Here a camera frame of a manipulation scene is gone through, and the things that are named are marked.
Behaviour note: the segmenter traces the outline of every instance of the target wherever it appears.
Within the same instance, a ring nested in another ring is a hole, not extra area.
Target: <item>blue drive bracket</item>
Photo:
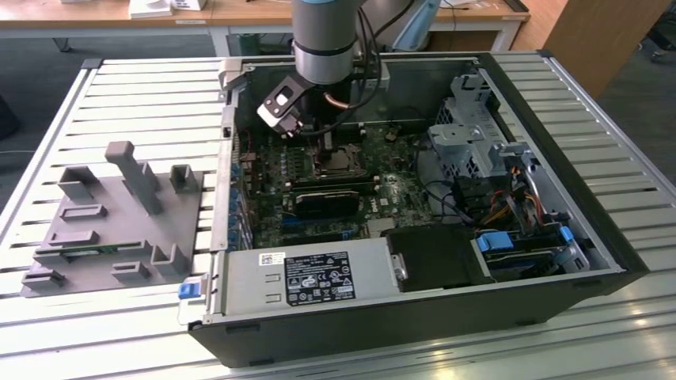
[[[476,244],[481,252],[515,248],[509,234],[504,231],[487,232],[476,238]]]
[[[183,283],[179,286],[179,299],[200,297],[200,283]]]

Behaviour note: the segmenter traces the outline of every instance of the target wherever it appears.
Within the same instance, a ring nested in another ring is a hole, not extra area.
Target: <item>barcode sticker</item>
[[[336,293],[348,293],[353,290],[353,287],[337,287]]]
[[[287,257],[285,252],[261,253],[257,255],[257,264],[260,266],[284,264],[284,257]]]

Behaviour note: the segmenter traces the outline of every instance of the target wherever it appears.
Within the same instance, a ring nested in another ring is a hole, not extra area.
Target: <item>robotic arm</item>
[[[379,45],[415,50],[424,42],[440,0],[292,0],[296,71],[257,109],[267,124],[289,137],[324,137],[373,98],[365,82],[380,80]],[[361,40],[363,65],[355,69]],[[349,103],[352,80],[359,99]]]

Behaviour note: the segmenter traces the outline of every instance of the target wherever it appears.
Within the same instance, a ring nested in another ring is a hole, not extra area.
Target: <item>blue plastic tab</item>
[[[231,177],[237,178],[241,174],[240,166],[237,164],[232,164],[231,167]]]
[[[483,234],[476,239],[476,243],[479,244],[479,249],[481,252],[515,248],[515,244],[511,242],[509,234],[504,231],[488,232]]]
[[[571,242],[575,239],[575,236],[572,235],[572,231],[568,227],[561,227],[561,236],[564,239],[567,239],[568,242]]]
[[[285,214],[283,214],[283,226],[297,226],[303,224],[300,219],[296,218],[295,216],[287,216]]]
[[[491,246],[488,245],[488,241],[485,240],[485,237],[479,236],[479,239],[476,239],[476,244],[479,244],[479,249],[481,252],[485,252],[491,249]]]
[[[231,212],[236,212],[237,206],[239,206],[239,196],[240,192],[236,190],[236,188],[231,188],[231,199],[228,202],[228,207]]]
[[[240,243],[240,231],[229,230],[228,231],[228,249],[239,249]]]
[[[200,283],[183,283],[179,286],[179,299],[200,297]]]

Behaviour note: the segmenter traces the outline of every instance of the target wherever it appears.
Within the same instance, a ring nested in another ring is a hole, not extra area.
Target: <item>yellow wire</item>
[[[541,216],[540,216],[540,212],[541,212],[541,209],[540,209],[540,202],[536,200],[536,198],[533,196],[527,196],[527,199],[531,200],[532,202],[532,205],[533,207],[536,208],[536,217],[537,217],[537,221],[541,222]]]
[[[509,206],[504,206],[503,209],[500,211],[497,211],[497,213],[493,216],[491,216],[491,218],[485,222],[483,222],[481,224],[488,224],[493,220],[501,218],[507,214],[508,211],[509,211]]]

